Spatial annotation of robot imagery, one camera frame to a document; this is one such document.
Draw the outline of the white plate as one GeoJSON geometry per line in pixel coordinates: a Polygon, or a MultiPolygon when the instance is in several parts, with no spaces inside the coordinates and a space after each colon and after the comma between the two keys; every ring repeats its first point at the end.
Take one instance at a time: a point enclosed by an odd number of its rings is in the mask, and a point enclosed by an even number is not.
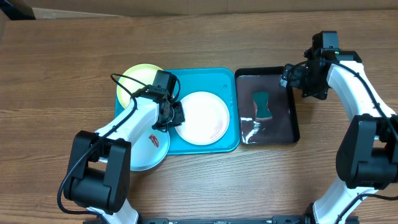
{"type": "Polygon", "coordinates": [[[183,140],[206,146],[224,136],[229,126],[230,113],[219,96],[198,91],[184,96],[180,102],[185,121],[175,129],[183,140]]]}

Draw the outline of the yellow-green plate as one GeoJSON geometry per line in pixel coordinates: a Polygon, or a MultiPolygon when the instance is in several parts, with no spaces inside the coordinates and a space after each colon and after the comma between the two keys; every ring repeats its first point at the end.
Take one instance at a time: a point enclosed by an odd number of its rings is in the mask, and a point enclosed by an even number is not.
{"type": "MultiPolygon", "coordinates": [[[[122,84],[123,87],[127,88],[131,93],[134,93],[144,85],[153,84],[158,70],[162,70],[162,68],[148,63],[135,65],[127,69],[123,75],[131,77],[137,80],[137,82],[124,77],[120,77],[118,82],[122,84]]],[[[127,108],[128,104],[130,103],[130,94],[118,85],[116,89],[116,95],[119,104],[123,108],[127,108]]]]}

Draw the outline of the green scrubbing sponge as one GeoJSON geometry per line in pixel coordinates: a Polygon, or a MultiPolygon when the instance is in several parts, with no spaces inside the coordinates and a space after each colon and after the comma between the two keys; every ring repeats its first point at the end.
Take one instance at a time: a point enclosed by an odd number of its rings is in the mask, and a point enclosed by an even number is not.
{"type": "Polygon", "coordinates": [[[265,91],[257,91],[253,93],[253,103],[255,119],[264,121],[272,118],[272,113],[268,108],[269,93],[265,91]]]}

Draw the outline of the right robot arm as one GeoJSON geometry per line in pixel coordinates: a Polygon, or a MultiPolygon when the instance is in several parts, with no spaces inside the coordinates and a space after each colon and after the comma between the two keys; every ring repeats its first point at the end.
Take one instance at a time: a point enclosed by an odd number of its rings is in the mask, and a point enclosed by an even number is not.
{"type": "Polygon", "coordinates": [[[397,200],[377,194],[397,182],[397,114],[371,85],[357,52],[340,49],[337,32],[315,34],[304,56],[304,62],[285,66],[280,85],[319,100],[334,90],[350,126],[336,154],[338,176],[308,206],[302,223],[358,223],[350,214],[363,200],[397,200]]]}

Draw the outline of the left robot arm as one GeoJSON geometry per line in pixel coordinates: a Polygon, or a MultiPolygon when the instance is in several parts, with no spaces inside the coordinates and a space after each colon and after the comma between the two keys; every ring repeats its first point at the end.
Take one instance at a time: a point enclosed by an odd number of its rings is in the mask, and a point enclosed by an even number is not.
{"type": "Polygon", "coordinates": [[[174,74],[158,70],[151,84],[128,93],[127,108],[109,124],[76,134],[57,193],[63,213],[94,215],[98,223],[140,223],[140,214],[127,199],[131,151],[140,138],[161,145],[155,134],[169,138],[169,129],[185,121],[174,90],[180,87],[174,74]]]}

